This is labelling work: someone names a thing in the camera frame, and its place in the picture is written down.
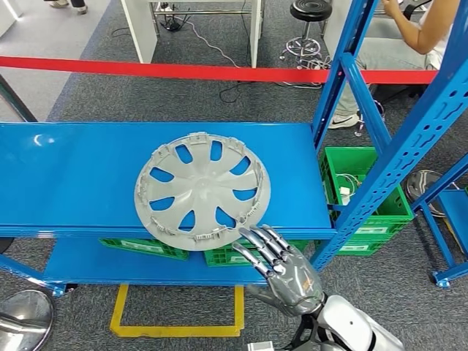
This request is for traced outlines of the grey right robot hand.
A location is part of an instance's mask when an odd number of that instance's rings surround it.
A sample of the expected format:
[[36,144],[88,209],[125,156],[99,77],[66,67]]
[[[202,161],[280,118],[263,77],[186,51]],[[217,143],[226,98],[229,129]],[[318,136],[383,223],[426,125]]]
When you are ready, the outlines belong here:
[[268,285],[248,284],[246,289],[251,295],[289,317],[313,314],[324,304],[325,294],[318,273],[295,246],[266,224],[241,227],[239,233],[263,258],[261,261],[242,244],[232,244]]

